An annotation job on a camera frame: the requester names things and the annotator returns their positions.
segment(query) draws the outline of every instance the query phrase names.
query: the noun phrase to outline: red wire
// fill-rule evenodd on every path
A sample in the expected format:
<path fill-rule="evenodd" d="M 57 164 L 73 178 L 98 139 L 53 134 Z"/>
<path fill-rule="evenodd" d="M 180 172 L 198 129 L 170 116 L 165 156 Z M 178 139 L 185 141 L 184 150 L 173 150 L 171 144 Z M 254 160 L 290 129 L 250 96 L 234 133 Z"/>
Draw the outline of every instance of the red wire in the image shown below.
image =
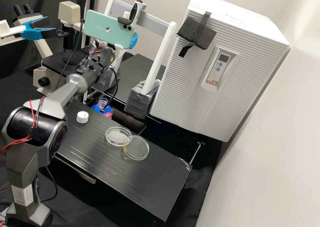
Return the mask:
<path fill-rule="evenodd" d="M 32 119 L 33 119 L 33 125 L 32 125 L 32 126 L 35 127 L 35 118 L 34 118 L 34 113 L 33 113 L 33 108 L 32 108 L 31 100 L 30 100 L 29 102 L 30 102 L 30 108 L 31 108 Z M 8 149 L 10 146 L 12 146 L 12 145 L 14 145 L 14 144 L 20 144 L 20 143 L 22 143 L 22 142 L 30 141 L 30 140 L 32 140 L 32 138 L 30 138 L 29 136 L 26 136 L 26 137 L 24 137 L 24 138 L 22 138 L 22 139 L 19 139 L 19 140 L 14 140 L 14 141 L 12 141 L 11 143 L 7 144 L 6 146 L 2 147 L 2 148 L 0 149 L 0 152 L 1 152 L 1 154 L 5 155 L 7 149 Z"/>
<path fill-rule="evenodd" d="M 96 49 L 94 49 L 94 51 L 96 51 L 96 50 L 98 50 L 98 49 L 100 49 L 100 48 L 103 48 L 103 47 L 97 47 Z"/>
<path fill-rule="evenodd" d="M 102 51 L 99 51 L 99 50 L 94 51 L 94 52 L 90 53 L 89 55 L 87 55 L 85 58 L 88 58 L 88 57 L 91 56 L 92 54 L 94 54 L 94 53 L 99 53 L 99 52 L 102 52 Z"/>
<path fill-rule="evenodd" d="M 0 191 L 0 194 L 1 194 L 2 192 L 5 192 L 5 191 L 9 190 L 9 189 L 10 189 L 10 187 L 9 187 L 9 188 L 6 188 L 6 189 L 4 189 L 4 190 L 2 190 L 2 191 Z"/>
<path fill-rule="evenodd" d="M 2 187 L 0 188 L 0 190 L 2 190 L 2 189 L 3 189 L 4 187 L 6 187 L 8 184 L 9 184 L 9 182 L 6 183 L 4 186 L 2 186 Z"/>
<path fill-rule="evenodd" d="M 35 119 L 34 119 L 34 113 L 33 113 L 33 108 L 32 108 L 32 103 L 31 103 L 31 99 L 29 100 L 30 102 L 30 108 L 31 108 L 31 113 L 32 113 L 32 119 L 33 119 L 33 127 L 35 126 Z"/>

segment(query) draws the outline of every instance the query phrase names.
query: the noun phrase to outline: white wall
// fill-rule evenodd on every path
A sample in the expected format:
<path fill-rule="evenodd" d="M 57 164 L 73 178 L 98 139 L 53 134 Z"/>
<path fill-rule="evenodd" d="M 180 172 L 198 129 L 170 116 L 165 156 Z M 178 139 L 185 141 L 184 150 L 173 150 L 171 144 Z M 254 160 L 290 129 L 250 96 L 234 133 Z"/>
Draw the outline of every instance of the white wall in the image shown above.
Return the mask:
<path fill-rule="evenodd" d="M 320 226 L 320 4 L 301 1 L 283 22 L 296 42 L 217 165 L 197 227 Z"/>
<path fill-rule="evenodd" d="M 96 0 L 95 9 L 99 12 L 104 12 L 108 0 Z M 135 0 L 122 0 L 129 4 L 133 4 Z M 143 0 L 147 4 L 146 11 L 156 17 L 159 17 L 167 22 L 175 21 L 178 28 L 182 24 L 183 16 L 190 0 Z M 280 30 L 285 31 L 286 24 L 290 19 L 294 19 L 296 13 L 288 13 L 292 9 L 299 10 L 301 0 L 225 0 L 244 7 L 251 11 L 269 17 Z M 136 27 L 139 34 L 137 45 L 130 52 L 133 54 L 140 53 L 152 60 L 158 51 L 162 37 L 151 33 L 141 27 Z M 294 34 L 290 30 L 285 31 L 289 42 L 294 38 Z M 170 56 L 175 39 L 164 58 L 163 64 L 166 65 Z"/>

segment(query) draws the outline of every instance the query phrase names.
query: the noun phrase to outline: sticker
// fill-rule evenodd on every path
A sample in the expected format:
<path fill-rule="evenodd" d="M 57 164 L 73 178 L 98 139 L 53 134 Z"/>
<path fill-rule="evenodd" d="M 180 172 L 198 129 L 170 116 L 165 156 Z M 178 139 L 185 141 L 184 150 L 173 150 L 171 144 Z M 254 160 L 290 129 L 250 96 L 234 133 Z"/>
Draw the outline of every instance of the sticker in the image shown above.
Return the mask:
<path fill-rule="evenodd" d="M 214 85 L 214 86 L 216 86 L 216 85 L 218 84 L 218 82 L 216 82 L 216 81 L 211 81 L 211 80 L 209 80 L 209 79 L 206 80 L 206 83 L 212 84 L 212 85 Z"/>
<path fill-rule="evenodd" d="M 15 203 L 28 206 L 33 202 L 32 185 L 28 185 L 26 188 L 21 189 L 19 187 L 11 186 L 13 200 Z"/>

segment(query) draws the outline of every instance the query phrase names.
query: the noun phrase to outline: smartphone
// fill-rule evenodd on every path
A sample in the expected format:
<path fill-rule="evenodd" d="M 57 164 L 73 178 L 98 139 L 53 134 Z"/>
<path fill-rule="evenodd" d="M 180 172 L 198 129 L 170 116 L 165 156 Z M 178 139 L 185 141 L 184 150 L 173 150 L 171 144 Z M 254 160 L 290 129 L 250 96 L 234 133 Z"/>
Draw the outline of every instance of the smartphone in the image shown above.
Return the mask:
<path fill-rule="evenodd" d="M 83 28 L 87 36 L 97 38 L 110 44 L 118 44 L 128 49 L 134 33 L 133 25 L 124 25 L 116 18 L 96 11 L 88 10 Z"/>

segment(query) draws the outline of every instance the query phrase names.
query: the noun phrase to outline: digital display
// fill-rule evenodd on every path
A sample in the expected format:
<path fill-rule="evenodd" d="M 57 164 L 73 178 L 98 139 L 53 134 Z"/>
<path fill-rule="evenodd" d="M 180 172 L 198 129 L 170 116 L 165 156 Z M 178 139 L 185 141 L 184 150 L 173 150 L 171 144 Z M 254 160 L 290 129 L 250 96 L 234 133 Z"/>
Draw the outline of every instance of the digital display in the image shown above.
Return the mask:
<path fill-rule="evenodd" d="M 229 60 L 229 57 L 228 56 L 225 56 L 225 55 L 220 55 L 219 57 L 219 61 L 223 61 L 223 62 L 227 62 Z"/>

